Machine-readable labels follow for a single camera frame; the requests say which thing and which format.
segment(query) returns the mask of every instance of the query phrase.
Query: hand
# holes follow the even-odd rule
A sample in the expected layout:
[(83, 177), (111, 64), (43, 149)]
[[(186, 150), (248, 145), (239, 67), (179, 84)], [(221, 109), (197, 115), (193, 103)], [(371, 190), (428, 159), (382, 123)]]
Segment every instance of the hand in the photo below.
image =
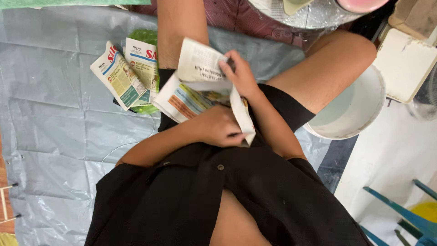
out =
[(197, 141), (210, 145), (239, 146), (245, 137), (232, 109), (222, 105), (214, 106), (184, 123), (189, 125), (188, 130), (194, 134)]
[(235, 72), (233, 72), (232, 68), (222, 60), (219, 61), (218, 64), (226, 74), (226, 77), (235, 85), (240, 96), (251, 101), (251, 99), (256, 98), (260, 93), (262, 93), (253, 77), (249, 63), (241, 58), (240, 54), (235, 50), (228, 51), (225, 56), (233, 60), (235, 64)]

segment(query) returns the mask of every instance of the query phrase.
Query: black shirt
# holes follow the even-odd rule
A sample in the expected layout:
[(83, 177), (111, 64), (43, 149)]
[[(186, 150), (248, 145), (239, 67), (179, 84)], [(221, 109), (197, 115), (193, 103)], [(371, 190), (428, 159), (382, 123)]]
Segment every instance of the black shirt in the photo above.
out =
[(115, 167), (97, 183), (85, 245), (208, 245), (223, 189), (272, 245), (371, 245), (306, 160), (253, 146), (195, 143), (151, 168)]

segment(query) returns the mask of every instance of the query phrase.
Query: thigh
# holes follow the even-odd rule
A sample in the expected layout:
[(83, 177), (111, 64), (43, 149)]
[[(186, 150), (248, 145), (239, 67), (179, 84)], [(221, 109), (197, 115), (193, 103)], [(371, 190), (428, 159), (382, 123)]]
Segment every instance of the thigh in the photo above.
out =
[(203, 0), (158, 0), (159, 67), (176, 69), (184, 37), (209, 44)]
[(366, 38), (335, 31), (317, 41), (304, 61), (266, 84), (284, 91), (317, 114), (350, 86), (375, 57), (376, 48)]

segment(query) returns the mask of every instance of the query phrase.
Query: pink bowl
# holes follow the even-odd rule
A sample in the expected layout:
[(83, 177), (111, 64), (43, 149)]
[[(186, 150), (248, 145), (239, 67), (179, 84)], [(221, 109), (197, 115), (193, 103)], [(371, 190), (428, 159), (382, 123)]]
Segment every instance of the pink bowl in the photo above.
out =
[(337, 0), (338, 4), (347, 11), (354, 13), (369, 13), (379, 9), (388, 0)]

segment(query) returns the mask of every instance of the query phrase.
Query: white floor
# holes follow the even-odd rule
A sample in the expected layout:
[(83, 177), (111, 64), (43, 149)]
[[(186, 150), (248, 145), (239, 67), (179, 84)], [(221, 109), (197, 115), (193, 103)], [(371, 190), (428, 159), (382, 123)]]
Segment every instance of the white floor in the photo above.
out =
[[(401, 246), (394, 229), (401, 218), (362, 187), (369, 186), (408, 207), (431, 200), (412, 183), (419, 179), (437, 190), (437, 120), (420, 121), (405, 105), (392, 102), (360, 134), (335, 191), (352, 217), (391, 246)], [(414, 240), (403, 232), (407, 240)]]

